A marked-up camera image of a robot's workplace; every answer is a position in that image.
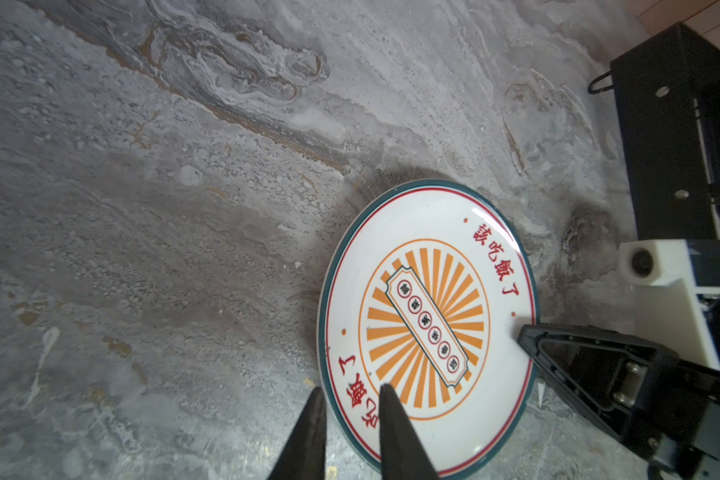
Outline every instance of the chinese characters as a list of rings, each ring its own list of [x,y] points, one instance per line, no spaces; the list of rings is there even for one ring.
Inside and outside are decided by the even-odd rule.
[[[512,268],[512,260],[500,258],[500,255],[504,254],[504,247],[496,240],[492,240],[490,238],[491,235],[492,233],[490,231],[490,228],[488,228],[486,224],[482,224],[478,228],[478,231],[475,232],[472,237],[474,238],[474,241],[480,242],[480,245],[485,245],[485,242],[488,241],[490,242],[488,244],[488,258],[494,264],[494,268],[496,269],[496,274],[499,277],[499,281],[503,282],[506,276],[511,276],[512,274],[514,274],[514,269]],[[514,293],[516,296],[518,296],[520,294],[520,291],[518,290],[518,284],[513,282],[512,288],[502,288],[501,293],[503,293],[504,295]]]
[[[455,356],[452,356],[450,359],[448,359],[448,370],[450,372],[455,372],[458,370],[458,358]]]
[[[433,326],[432,329],[429,331],[429,341],[432,342],[433,345],[437,345],[438,342],[440,342],[440,337],[442,336],[440,333],[440,329],[436,326]]]
[[[338,364],[342,368],[342,375],[346,374],[345,366],[350,362],[352,362],[352,366],[355,366],[354,355],[347,357],[346,360],[341,357],[338,358]],[[361,406],[363,399],[368,394],[368,390],[365,389],[365,384],[363,383],[363,380],[360,379],[360,374],[357,372],[355,372],[355,381],[348,383],[346,390],[347,395],[352,400],[352,408]],[[378,415],[375,414],[376,401],[373,400],[373,398],[365,398],[365,408],[368,409],[368,412],[362,417],[362,420],[365,422],[365,426],[369,428],[376,428],[376,425],[378,424]]]
[[[408,297],[408,295],[411,294],[411,283],[407,280],[398,283],[398,293],[400,293],[400,296],[403,298]]]
[[[408,301],[408,309],[411,313],[418,313],[422,309],[422,299],[412,296]]]

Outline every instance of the orange circle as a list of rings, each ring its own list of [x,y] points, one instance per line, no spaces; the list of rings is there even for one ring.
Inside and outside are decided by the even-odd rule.
[[[485,357],[486,357],[486,359],[488,358],[488,350],[490,349],[490,339],[492,337],[492,335],[490,334],[490,304],[488,303],[488,294],[485,293],[485,287],[483,286],[483,281],[480,278],[480,275],[478,274],[478,269],[474,268],[474,265],[472,265],[472,263],[469,261],[469,258],[467,258],[466,255],[462,254],[461,251],[458,248],[456,248],[455,246],[453,246],[451,244],[446,244],[442,240],[435,240],[434,238],[417,238],[416,240],[411,240],[409,242],[405,242],[404,244],[396,246],[395,248],[392,249],[392,252],[390,252],[389,255],[386,255],[386,257],[384,257],[384,260],[382,260],[378,264],[378,266],[376,267],[376,270],[374,270],[374,272],[373,272],[373,275],[371,275],[371,278],[368,280],[368,284],[365,286],[365,292],[363,292],[363,300],[360,303],[360,313],[358,315],[358,349],[360,351],[360,362],[362,363],[362,369],[365,372],[366,378],[368,378],[368,384],[371,386],[373,391],[376,392],[376,395],[379,395],[379,393],[378,393],[378,390],[376,390],[376,387],[373,385],[373,382],[371,381],[370,372],[368,372],[368,368],[365,366],[365,359],[363,358],[363,354],[362,354],[362,345],[360,344],[360,337],[362,336],[362,312],[365,309],[365,297],[368,294],[368,288],[370,288],[371,282],[373,282],[373,279],[376,277],[378,270],[380,268],[382,268],[382,265],[384,265],[384,263],[386,263],[386,261],[389,259],[390,256],[392,256],[394,254],[394,252],[397,252],[398,250],[400,250],[401,248],[403,248],[404,246],[406,246],[408,244],[412,244],[414,242],[425,242],[425,241],[431,241],[431,242],[435,242],[436,244],[447,245],[450,248],[454,249],[472,267],[472,271],[474,271],[475,275],[477,275],[478,281],[480,282],[480,288],[483,291],[483,298],[485,298],[485,306],[486,306],[486,311],[488,314],[488,341],[486,342],[486,345],[485,345]],[[483,367],[480,369],[480,372],[478,372],[478,376],[474,379],[474,385],[478,384],[478,381],[480,380],[480,376],[483,374],[483,370],[485,370],[486,363],[488,363],[488,362],[483,361]],[[470,389],[470,391],[467,392],[467,395],[465,395],[464,398],[462,398],[459,401],[459,403],[452,406],[451,409],[449,409],[447,412],[443,412],[438,416],[434,416],[434,417],[430,417],[430,418],[419,418],[419,417],[411,417],[411,416],[409,418],[411,420],[419,420],[420,422],[426,422],[428,420],[435,420],[437,418],[441,418],[442,416],[446,416],[447,414],[451,413],[453,410],[458,408],[458,406],[460,406],[464,402],[464,400],[466,400],[467,397],[470,396],[470,394],[472,393],[472,390],[474,390],[474,387],[472,387],[472,389]]]

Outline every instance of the wooden surface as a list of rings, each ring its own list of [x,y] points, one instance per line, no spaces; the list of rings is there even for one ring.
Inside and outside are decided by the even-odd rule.
[[[623,0],[651,34],[684,22],[720,49],[720,0]]]

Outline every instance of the marble surface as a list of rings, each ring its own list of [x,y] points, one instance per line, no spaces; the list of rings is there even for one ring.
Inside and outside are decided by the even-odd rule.
[[[265,478],[373,197],[480,191],[544,321],[632,330],[616,0],[0,1],[0,478]],[[334,418],[327,478],[376,478]],[[644,478],[535,389],[475,478]]]

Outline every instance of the red chinese text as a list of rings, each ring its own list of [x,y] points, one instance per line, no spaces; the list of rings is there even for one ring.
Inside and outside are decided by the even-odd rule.
[[[344,365],[349,363],[349,360],[352,360],[352,366],[355,366],[355,356],[354,355],[347,358],[346,360],[342,360],[341,357],[338,358],[338,366],[340,366],[342,368],[342,375],[344,375]]]
[[[510,274],[514,274],[514,270],[510,268],[511,260],[502,260],[496,265],[496,274],[499,275],[499,281],[504,280],[504,277]]]
[[[485,245],[485,241],[488,240],[490,235],[490,228],[486,224],[480,225],[478,231],[474,233],[474,241],[480,242],[480,245]]]
[[[496,258],[499,255],[499,252],[504,252],[504,248],[501,247],[501,244],[497,244],[496,242],[491,242],[490,245],[490,252],[488,252],[488,258],[490,258],[491,262],[496,262]]]
[[[374,412],[376,411],[376,402],[368,398],[365,400],[365,406],[367,408],[370,408],[371,410],[365,414],[362,420],[365,422],[366,427],[370,426],[376,428],[376,424],[378,423],[378,415],[374,415]]]
[[[366,393],[368,393],[365,391],[365,386],[360,380],[360,374],[355,373],[355,375],[355,383],[350,383],[349,388],[347,389],[347,395],[352,398],[352,408],[360,405],[362,403],[362,398]]]
[[[512,283],[512,288],[510,288],[509,290],[503,289],[503,290],[501,291],[501,293],[503,293],[503,294],[505,294],[505,295],[507,295],[508,293],[514,293],[515,295],[519,295],[519,294],[520,294],[520,292],[518,292],[518,286],[517,286],[514,282]]]

